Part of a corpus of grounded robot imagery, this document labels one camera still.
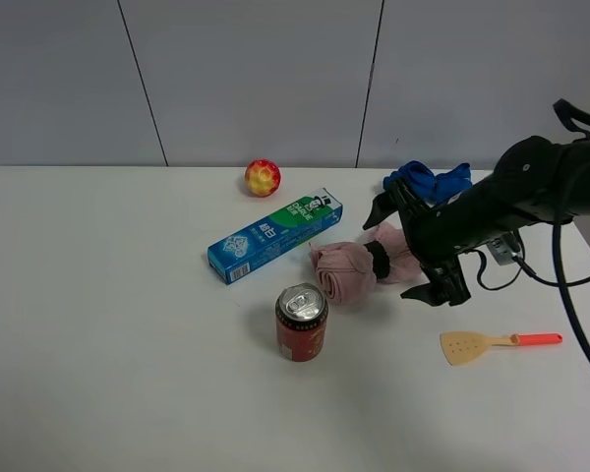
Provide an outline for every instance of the pink towel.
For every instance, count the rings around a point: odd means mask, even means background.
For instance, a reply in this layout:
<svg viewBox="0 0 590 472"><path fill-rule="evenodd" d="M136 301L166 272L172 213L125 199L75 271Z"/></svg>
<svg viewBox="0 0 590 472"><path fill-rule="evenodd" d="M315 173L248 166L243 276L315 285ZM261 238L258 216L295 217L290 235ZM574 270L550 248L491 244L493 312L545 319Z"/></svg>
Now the pink towel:
<svg viewBox="0 0 590 472"><path fill-rule="evenodd" d="M311 249L317 281L331 303L355 302L371 291L377 281L397 283L421 273L420 263L409 251L401 229L384 221L368 233L367 239L370 250L356 243Z"/></svg>

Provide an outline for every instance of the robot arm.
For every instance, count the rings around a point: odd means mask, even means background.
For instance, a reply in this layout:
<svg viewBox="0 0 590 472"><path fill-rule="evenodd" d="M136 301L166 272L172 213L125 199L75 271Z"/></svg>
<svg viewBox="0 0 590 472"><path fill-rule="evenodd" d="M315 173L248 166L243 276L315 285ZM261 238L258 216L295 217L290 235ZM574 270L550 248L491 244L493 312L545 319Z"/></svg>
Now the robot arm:
<svg viewBox="0 0 590 472"><path fill-rule="evenodd" d="M557 145L533 136L511 147L494 172L448 202L428 207L400 179L374 198L372 212L363 226L368 229L398 212L406 241L430 283L413 287L402 298L431 306L459 305L470 298L458 255L495 241L512 251L512 232L523 226L569 223L576 214L590 214L590 168L577 179L569 196L563 221L554 221L562 189L577 169L590 163L590 132L572 119L590 126L590 115L565 100L554 105L570 131L584 138Z"/></svg>

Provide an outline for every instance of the plastic spatula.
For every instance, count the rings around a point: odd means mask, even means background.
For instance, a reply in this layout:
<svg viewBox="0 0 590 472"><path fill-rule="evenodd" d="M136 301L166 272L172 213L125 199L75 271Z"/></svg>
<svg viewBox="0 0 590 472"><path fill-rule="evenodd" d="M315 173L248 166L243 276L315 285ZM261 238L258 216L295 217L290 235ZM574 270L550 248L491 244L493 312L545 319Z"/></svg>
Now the plastic spatula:
<svg viewBox="0 0 590 472"><path fill-rule="evenodd" d="M451 366L460 366L473 361L491 346L533 346L560 344L561 334L514 334L504 337L490 337L480 332L453 331L440 335L443 355Z"/></svg>

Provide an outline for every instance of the toothpaste box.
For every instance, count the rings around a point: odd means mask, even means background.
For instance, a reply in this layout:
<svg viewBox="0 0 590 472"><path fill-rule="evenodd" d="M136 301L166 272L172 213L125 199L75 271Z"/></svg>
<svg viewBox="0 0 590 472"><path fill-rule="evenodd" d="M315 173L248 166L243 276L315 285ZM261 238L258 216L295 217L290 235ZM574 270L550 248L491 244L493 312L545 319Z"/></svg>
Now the toothpaste box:
<svg viewBox="0 0 590 472"><path fill-rule="evenodd" d="M343 205L318 189L207 248L209 264L235 282L338 223Z"/></svg>

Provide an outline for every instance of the red can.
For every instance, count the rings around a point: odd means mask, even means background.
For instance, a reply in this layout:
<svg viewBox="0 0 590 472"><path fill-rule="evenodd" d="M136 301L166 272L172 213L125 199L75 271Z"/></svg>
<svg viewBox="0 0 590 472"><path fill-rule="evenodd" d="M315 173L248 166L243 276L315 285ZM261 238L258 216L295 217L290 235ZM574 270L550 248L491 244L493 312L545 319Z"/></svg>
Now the red can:
<svg viewBox="0 0 590 472"><path fill-rule="evenodd" d="M311 283L284 289L275 302L277 345L284 357L310 361L324 347L327 301Z"/></svg>

